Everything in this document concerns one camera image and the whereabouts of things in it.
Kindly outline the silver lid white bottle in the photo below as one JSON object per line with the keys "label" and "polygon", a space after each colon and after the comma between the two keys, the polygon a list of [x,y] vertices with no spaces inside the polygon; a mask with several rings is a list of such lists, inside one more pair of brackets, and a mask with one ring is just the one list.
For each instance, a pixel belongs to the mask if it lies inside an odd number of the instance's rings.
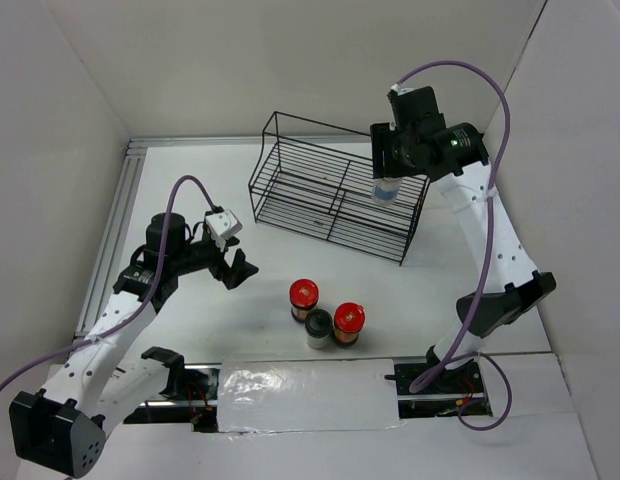
{"label": "silver lid white bottle", "polygon": [[392,205],[398,196],[401,183],[401,178],[375,178],[372,200],[380,206]]}

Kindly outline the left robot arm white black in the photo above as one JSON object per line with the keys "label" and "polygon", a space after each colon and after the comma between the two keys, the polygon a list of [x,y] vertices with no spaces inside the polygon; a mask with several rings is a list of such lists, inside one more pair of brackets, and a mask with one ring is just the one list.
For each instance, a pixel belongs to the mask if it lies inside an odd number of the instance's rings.
{"label": "left robot arm white black", "polygon": [[119,274],[105,310],[86,335],[85,345],[37,392],[20,392],[9,407],[16,455],[79,479],[101,456],[113,430],[153,395],[166,399],[186,390],[184,357],[151,347],[130,365],[122,360],[137,337],[158,316],[181,276],[207,270],[227,289],[255,275],[242,250],[231,263],[242,224],[218,207],[199,223],[194,241],[180,214],[157,214],[145,242]]}

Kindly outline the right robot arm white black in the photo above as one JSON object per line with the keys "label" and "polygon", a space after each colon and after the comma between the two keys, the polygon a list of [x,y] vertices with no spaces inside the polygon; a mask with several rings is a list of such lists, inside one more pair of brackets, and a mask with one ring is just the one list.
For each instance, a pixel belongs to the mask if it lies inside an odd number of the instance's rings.
{"label": "right robot arm white black", "polygon": [[373,201],[388,206],[403,179],[426,177],[455,214],[479,270],[476,290],[456,303],[459,326],[429,349],[426,371],[409,386],[413,394],[429,385],[447,392],[486,338],[534,308],[555,290],[556,280],[523,247],[496,188],[497,164],[482,133],[469,123],[448,126],[430,87],[394,85],[388,99],[392,122],[370,128]]}

